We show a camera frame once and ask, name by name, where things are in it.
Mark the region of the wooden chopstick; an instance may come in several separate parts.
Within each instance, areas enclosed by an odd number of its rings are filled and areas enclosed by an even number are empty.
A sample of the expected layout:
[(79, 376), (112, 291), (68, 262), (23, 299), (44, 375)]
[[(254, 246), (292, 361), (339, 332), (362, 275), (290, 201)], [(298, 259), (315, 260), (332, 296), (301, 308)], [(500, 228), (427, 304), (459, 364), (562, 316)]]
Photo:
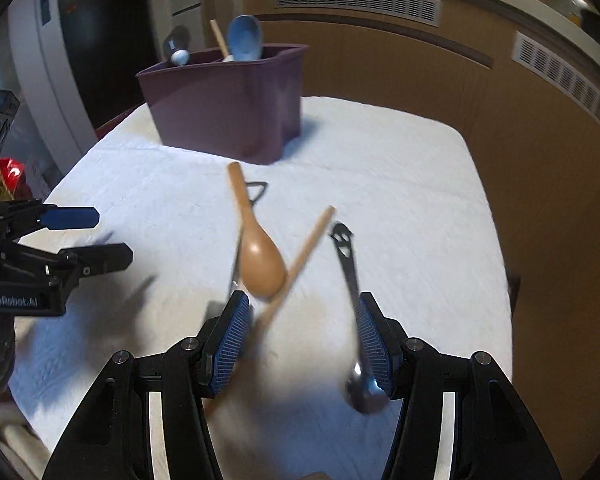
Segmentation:
[(288, 271), (287, 277), (285, 278), (282, 289), (279, 292), (276, 292), (274, 297), (266, 304), (260, 316), (258, 317), (256, 324), (254, 324), (254, 340), (262, 339), (265, 332), (271, 326), (278, 310), (284, 304), (291, 289), (294, 287), (294, 283), (297, 281), (297, 278), (308, 263), (309, 258), (311, 258), (315, 248), (317, 248), (317, 245), (323, 237), (329, 223), (332, 222), (332, 218), (334, 218), (335, 212), (336, 208), (334, 206), (328, 206), (322, 212), (320, 218), (317, 219), (314, 228), (312, 229), (310, 235), (302, 245), (300, 252), (298, 253), (297, 257), (294, 258), (294, 261), (291, 263), (291, 267)]

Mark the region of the white ceramic spoon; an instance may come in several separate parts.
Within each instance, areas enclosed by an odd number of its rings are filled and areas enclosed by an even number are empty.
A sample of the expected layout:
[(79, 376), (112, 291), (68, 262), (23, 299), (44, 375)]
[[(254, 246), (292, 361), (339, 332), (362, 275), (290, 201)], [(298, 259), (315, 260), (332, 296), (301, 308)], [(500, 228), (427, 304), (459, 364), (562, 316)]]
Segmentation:
[(170, 55), (169, 61), (174, 66), (184, 66), (189, 61), (189, 52), (186, 49), (174, 50)]

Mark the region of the white wall vent grille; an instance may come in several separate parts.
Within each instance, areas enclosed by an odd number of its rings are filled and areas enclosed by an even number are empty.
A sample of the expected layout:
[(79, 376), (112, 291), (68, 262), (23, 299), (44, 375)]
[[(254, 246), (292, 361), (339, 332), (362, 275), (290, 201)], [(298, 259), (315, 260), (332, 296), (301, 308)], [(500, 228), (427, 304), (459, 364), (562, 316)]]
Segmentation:
[(275, 0), (278, 8), (324, 8), (370, 12), (439, 26), (440, 0)]

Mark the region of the red package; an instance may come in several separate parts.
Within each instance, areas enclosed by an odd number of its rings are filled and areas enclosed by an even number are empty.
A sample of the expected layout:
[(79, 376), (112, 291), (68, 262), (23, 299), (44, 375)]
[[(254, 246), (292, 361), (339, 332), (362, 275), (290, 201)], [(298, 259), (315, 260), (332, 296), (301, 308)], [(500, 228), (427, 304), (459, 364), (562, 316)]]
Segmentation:
[(24, 165), (18, 160), (0, 157), (0, 202), (30, 200), (32, 197)]

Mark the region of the blue ceramic soup spoon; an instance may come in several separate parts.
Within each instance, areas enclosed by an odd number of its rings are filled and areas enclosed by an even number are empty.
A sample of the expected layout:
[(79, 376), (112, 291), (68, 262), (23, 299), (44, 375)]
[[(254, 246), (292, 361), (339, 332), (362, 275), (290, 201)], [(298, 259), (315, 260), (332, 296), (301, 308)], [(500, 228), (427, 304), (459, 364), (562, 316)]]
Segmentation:
[(228, 48), (234, 61), (257, 61), (263, 52), (260, 22), (250, 14), (236, 16), (227, 31)]

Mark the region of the smiley handle metal spoon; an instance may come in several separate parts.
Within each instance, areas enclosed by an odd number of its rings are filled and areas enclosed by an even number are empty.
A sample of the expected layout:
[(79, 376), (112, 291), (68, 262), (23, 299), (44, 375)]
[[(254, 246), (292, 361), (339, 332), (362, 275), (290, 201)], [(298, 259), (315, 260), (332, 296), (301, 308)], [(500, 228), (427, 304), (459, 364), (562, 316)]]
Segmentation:
[(338, 260), (347, 284), (350, 303), (354, 311), (356, 335), (356, 360), (347, 379), (344, 397), (355, 411), (363, 415), (377, 414), (389, 404), (389, 397), (378, 385), (363, 347), (363, 325), (365, 315), (362, 313), (358, 296), (358, 274), (356, 274), (352, 232), (342, 222), (336, 222), (329, 233), (334, 242)]

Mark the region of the purple plastic utensil holder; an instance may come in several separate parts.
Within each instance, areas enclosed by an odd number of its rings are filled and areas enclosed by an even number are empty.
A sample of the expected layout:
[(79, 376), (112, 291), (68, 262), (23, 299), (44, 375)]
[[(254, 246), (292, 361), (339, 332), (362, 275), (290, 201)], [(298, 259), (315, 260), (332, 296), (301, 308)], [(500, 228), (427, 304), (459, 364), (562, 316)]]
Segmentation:
[(305, 44), (266, 44), (257, 61), (223, 62), (217, 48), (187, 64), (136, 75), (163, 144), (271, 165), (301, 134)]

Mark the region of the brown wooden spoon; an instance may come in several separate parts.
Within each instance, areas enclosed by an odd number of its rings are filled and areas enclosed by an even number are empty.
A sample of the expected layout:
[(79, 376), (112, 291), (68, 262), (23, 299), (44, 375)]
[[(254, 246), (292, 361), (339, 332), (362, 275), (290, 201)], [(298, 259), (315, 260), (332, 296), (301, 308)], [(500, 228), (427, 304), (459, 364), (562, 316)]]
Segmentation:
[(270, 299), (282, 289), (287, 276), (283, 257), (254, 215), (242, 166), (239, 162), (231, 162), (227, 172), (242, 222), (238, 283), (252, 296)]

